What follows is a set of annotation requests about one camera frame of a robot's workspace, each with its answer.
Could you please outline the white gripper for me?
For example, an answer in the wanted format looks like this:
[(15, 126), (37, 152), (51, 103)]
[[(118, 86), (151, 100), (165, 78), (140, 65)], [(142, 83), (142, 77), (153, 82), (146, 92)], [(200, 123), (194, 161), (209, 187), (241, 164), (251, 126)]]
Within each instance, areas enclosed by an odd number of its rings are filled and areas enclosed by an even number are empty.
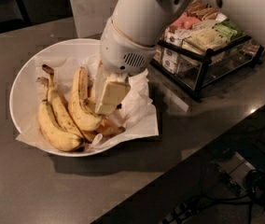
[(131, 89), (128, 76), (142, 73), (156, 52), (155, 46), (142, 46), (125, 36), (112, 19), (101, 36), (100, 57), (95, 79), (95, 112), (110, 115)]

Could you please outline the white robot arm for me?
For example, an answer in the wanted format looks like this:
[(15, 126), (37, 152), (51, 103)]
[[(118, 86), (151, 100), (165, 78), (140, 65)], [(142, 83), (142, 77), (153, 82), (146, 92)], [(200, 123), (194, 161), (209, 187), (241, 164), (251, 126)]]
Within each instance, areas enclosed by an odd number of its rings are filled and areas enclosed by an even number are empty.
[[(192, 0), (118, 0), (100, 40), (103, 67), (95, 79), (95, 112), (110, 114), (124, 99), (106, 85), (106, 75), (137, 75), (155, 54), (163, 31)], [(201, 0), (219, 9), (265, 48), (265, 0)]]

